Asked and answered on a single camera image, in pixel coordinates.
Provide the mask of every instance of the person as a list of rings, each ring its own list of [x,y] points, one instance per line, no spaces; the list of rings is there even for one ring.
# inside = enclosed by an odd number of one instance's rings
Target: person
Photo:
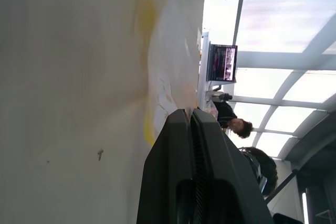
[[[269,196],[277,187],[278,172],[277,165],[265,152],[255,147],[243,147],[240,150],[242,153],[247,152],[256,158],[260,165],[260,173],[267,179],[265,187],[262,191],[264,197]]]
[[[247,138],[250,136],[251,131],[253,130],[251,122],[246,122],[245,120],[238,118],[226,101],[213,102],[218,111],[217,120],[223,130],[230,128],[241,138]]]

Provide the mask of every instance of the black clothing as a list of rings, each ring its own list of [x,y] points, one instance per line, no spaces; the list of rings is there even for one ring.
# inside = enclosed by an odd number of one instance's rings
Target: black clothing
[[[218,110],[218,118],[217,121],[219,122],[222,128],[227,128],[227,123],[232,120],[233,118],[237,118],[236,114],[233,112],[231,106],[223,101],[223,102],[215,102],[216,109]]]

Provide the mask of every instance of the skylight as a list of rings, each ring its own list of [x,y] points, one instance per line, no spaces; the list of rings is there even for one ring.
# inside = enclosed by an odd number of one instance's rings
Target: skylight
[[[336,93],[336,71],[307,71],[284,100],[322,103]]]
[[[294,132],[315,109],[278,107],[266,125],[267,130]]]
[[[238,118],[251,122],[254,128],[258,128],[269,107],[270,105],[237,102],[234,112]]]
[[[238,50],[303,52],[336,13],[336,0],[244,0]]]
[[[287,69],[239,68],[234,95],[272,99],[291,72]]]
[[[257,148],[268,156],[277,157],[291,135],[263,133],[257,143]]]
[[[232,45],[238,0],[204,0],[203,31],[213,44]]]

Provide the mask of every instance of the monitor screen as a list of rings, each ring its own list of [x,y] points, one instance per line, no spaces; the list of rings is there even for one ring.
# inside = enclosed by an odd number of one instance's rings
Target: monitor screen
[[[210,45],[207,81],[235,81],[237,46]]]

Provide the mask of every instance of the computer monitor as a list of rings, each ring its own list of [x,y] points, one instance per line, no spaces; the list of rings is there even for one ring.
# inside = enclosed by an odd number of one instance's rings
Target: computer monitor
[[[237,46],[210,44],[207,81],[235,82]]]
[[[274,224],[248,160],[199,109],[166,119],[144,164],[136,222]]]

